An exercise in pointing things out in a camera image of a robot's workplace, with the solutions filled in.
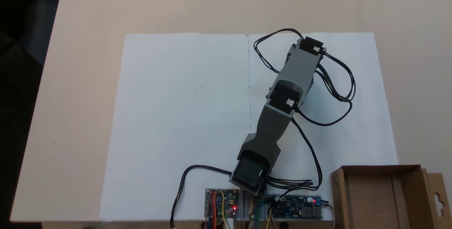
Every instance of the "green wire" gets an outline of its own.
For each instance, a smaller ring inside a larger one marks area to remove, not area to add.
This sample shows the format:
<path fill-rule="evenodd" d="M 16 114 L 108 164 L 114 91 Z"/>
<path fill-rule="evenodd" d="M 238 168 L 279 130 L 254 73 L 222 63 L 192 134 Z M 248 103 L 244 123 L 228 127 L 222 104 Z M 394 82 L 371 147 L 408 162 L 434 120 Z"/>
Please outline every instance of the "green wire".
<path fill-rule="evenodd" d="M 225 213 L 225 206 L 223 205 L 223 214 L 226 214 Z M 229 225 L 229 222 L 227 221 L 227 218 L 226 218 L 226 224 L 227 224 L 227 227 L 229 228 L 229 229 L 231 229 L 231 226 Z"/>
<path fill-rule="evenodd" d="M 256 223 L 257 223 L 257 227 L 258 227 L 259 229 L 260 229 L 260 223 L 259 223 L 259 213 L 260 213 L 260 208 L 259 208 L 259 206 L 261 206 L 263 203 L 264 203 L 263 200 L 260 201 L 260 202 L 258 202 L 257 205 L 256 205 L 256 208 L 255 208 L 255 210 L 256 210 L 256 213 L 255 213 L 255 216 L 256 216 Z"/>

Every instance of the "wire bundle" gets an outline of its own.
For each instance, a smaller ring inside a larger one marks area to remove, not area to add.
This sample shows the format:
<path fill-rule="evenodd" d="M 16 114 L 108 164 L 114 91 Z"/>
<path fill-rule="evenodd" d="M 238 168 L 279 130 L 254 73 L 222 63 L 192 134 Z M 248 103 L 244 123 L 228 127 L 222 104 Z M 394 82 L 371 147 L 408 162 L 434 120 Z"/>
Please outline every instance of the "wire bundle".
<path fill-rule="evenodd" d="M 268 39 L 269 37 L 273 36 L 274 34 L 280 33 L 281 31 L 291 31 L 291 32 L 296 33 L 297 35 L 299 35 L 300 38 L 304 39 L 303 36 L 302 36 L 302 34 L 299 33 L 297 30 L 292 29 L 292 28 L 285 28 L 285 29 L 281 29 L 281 30 L 279 30 L 279 31 L 275 31 L 275 32 L 273 32 L 273 33 L 270 33 L 270 34 L 268 34 L 268 35 L 265 35 L 265 36 L 263 36 L 262 38 L 256 40 L 256 41 L 254 42 L 254 44 L 253 44 L 253 47 L 254 47 L 255 52 L 256 52 L 257 55 L 259 56 L 260 60 L 262 60 L 263 64 L 264 64 L 267 68 L 269 68 L 271 71 L 273 71 L 273 72 L 275 72 L 275 73 L 279 73 L 279 70 L 273 68 L 273 66 L 268 62 L 268 60 L 265 60 L 265 58 L 262 56 L 262 54 L 260 53 L 260 51 L 259 51 L 259 49 L 258 49 L 257 46 L 258 46 L 262 41 Z"/>
<path fill-rule="evenodd" d="M 305 140 L 306 144 L 308 145 L 308 147 L 312 153 L 312 157 L 314 158 L 314 162 L 315 162 L 315 167 L 317 168 L 318 184 L 316 186 L 314 186 L 314 183 L 312 182 L 312 180 L 286 180 L 286 179 L 277 179 L 277 178 L 273 178 L 273 177 L 267 177 L 266 182 L 269 186 L 287 190 L 286 192 L 284 192 L 284 194 L 280 195 L 279 198 L 285 196 L 287 193 L 294 191 L 294 190 L 305 189 L 305 190 L 310 190 L 310 191 L 316 191 L 319 189 L 319 187 L 323 181 L 322 169 L 320 167 L 320 163 L 317 159 L 317 156 L 315 155 L 315 151 L 314 151 L 314 148 L 312 147 L 312 144 L 306 137 L 306 135 L 303 132 L 300 125 L 295 121 L 295 119 L 292 118 L 291 121 L 297 127 L 298 131 L 300 132 L 301 136 Z"/>

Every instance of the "power module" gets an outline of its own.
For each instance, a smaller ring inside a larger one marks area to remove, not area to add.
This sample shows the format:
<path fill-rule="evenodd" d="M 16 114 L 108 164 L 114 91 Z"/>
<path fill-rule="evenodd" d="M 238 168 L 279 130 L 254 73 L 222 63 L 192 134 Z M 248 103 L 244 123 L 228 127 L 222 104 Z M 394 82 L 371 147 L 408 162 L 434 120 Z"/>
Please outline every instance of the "power module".
<path fill-rule="evenodd" d="M 276 202 L 272 211 L 275 218 L 321 219 L 321 197 L 308 195 L 286 195 Z"/>
<path fill-rule="evenodd" d="M 204 216 L 212 215 L 213 210 L 218 218 L 223 216 L 223 195 L 225 217 L 236 218 L 240 208 L 239 189 L 206 189 L 204 197 Z"/>

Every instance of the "brown cardboard box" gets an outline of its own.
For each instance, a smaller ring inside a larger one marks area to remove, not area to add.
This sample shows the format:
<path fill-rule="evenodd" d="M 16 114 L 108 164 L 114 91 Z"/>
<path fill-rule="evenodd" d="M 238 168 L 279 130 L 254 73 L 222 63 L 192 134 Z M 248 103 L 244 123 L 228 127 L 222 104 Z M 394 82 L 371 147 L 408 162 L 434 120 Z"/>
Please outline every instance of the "brown cardboard box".
<path fill-rule="evenodd" d="M 336 229 L 452 228 L 442 174 L 420 165 L 342 166 L 331 173 L 331 188 Z"/>

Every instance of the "wooden table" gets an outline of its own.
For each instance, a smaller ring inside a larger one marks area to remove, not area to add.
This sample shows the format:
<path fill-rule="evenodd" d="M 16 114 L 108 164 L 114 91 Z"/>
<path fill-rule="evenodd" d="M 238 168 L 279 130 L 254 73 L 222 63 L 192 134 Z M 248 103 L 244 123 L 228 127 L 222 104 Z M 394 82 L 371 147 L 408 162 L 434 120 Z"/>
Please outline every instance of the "wooden table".
<path fill-rule="evenodd" d="M 124 36 L 374 32 L 400 163 L 452 197 L 452 0 L 60 0 L 12 221 L 98 221 Z"/>

